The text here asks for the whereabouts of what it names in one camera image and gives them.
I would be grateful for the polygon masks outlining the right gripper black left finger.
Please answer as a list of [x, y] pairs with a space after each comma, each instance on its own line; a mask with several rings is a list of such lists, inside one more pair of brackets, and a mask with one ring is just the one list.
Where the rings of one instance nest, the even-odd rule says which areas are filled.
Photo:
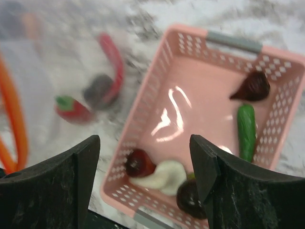
[[85, 223], [100, 138], [92, 135], [73, 148], [0, 180], [2, 229], [81, 229]]

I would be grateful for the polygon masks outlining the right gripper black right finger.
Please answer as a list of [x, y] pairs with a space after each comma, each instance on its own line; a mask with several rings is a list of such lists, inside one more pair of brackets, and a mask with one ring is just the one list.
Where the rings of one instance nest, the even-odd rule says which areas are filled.
[[200, 135], [191, 135], [189, 148], [210, 228], [304, 228], [304, 178], [249, 163]]

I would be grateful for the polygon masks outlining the dark mangosteen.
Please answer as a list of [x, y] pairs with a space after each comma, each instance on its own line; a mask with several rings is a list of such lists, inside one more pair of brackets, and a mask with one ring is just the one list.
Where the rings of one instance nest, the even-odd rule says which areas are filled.
[[201, 205], [194, 173], [187, 175], [187, 179], [179, 186], [176, 194], [178, 208], [195, 219], [207, 219], [206, 212]]

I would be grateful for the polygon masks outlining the white garlic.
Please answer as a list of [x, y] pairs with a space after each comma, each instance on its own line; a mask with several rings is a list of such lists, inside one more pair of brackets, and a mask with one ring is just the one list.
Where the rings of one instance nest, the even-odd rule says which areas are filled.
[[187, 174], [183, 164], [175, 160], [165, 160], [157, 165], [151, 175], [129, 178], [129, 182], [136, 186], [158, 190], [168, 196], [175, 196], [186, 179]]

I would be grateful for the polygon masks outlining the green cucumber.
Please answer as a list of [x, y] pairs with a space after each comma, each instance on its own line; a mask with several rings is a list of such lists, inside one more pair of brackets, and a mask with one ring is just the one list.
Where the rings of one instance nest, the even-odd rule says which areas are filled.
[[256, 142], [255, 112], [250, 104], [239, 106], [237, 111], [239, 157], [252, 162]]

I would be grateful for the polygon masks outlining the dark red cherry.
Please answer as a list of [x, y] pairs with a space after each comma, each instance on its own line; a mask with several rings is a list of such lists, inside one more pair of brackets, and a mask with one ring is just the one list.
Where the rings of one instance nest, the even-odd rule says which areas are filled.
[[129, 177], [146, 177], [156, 169], [149, 155], [142, 149], [134, 149], [125, 162], [125, 171]]

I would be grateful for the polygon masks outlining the red chili pepper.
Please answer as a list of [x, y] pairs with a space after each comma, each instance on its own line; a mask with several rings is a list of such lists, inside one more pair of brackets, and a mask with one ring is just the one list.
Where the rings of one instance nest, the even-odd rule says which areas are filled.
[[109, 34], [102, 32], [98, 42], [114, 69], [114, 78], [98, 74], [83, 90], [82, 96], [87, 108], [71, 96], [55, 97], [55, 111], [59, 117], [71, 124], [84, 125], [96, 119], [96, 113], [110, 107], [118, 98], [124, 80], [122, 55]]

